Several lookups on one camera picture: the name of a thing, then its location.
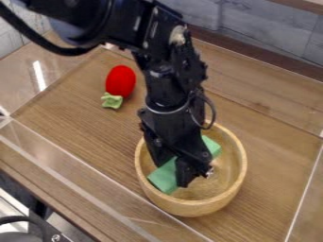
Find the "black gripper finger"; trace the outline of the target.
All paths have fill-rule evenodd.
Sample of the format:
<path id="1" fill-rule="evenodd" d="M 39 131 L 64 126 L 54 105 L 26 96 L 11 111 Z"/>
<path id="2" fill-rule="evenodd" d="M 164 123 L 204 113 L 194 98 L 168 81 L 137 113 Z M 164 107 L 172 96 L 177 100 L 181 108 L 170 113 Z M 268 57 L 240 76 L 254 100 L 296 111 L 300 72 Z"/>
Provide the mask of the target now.
<path id="1" fill-rule="evenodd" d="M 178 187 L 186 188 L 196 177 L 201 175 L 198 160 L 178 157 L 174 160 L 174 179 Z"/>
<path id="2" fill-rule="evenodd" d="M 173 153 L 165 146 L 162 139 L 150 130 L 144 131 L 144 139 L 153 164 L 160 167 L 173 157 Z"/>

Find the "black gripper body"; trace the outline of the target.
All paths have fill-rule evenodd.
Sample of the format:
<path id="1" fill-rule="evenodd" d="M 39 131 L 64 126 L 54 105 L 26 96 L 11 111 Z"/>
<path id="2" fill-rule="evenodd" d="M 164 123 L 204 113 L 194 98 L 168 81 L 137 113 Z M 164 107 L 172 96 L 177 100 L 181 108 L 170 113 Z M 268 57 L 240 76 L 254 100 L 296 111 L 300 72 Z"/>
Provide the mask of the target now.
<path id="1" fill-rule="evenodd" d="M 201 175 L 210 170 L 210 152 L 201 141 L 201 131 L 210 128 L 205 124 L 202 103 L 164 107 L 148 104 L 137 113 L 142 132 L 150 130 L 158 136 L 173 156 L 198 160 Z"/>

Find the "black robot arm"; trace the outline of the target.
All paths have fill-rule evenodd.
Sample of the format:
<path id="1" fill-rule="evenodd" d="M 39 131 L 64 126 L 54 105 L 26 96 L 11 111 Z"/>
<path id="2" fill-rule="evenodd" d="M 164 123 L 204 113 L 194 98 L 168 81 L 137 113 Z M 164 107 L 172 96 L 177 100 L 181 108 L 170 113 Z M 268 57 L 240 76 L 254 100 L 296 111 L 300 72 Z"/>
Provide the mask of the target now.
<path id="1" fill-rule="evenodd" d="M 206 64 L 194 50 L 178 12 L 157 0 L 13 0 L 45 16 L 70 45 L 50 43 L 0 2 L 0 18 L 38 46 L 61 56 L 78 56 L 104 43 L 130 51 L 146 85 L 140 128 L 153 163 L 174 160 L 174 184 L 185 187 L 212 174 L 212 155 L 201 132 L 214 123 L 201 82 Z"/>

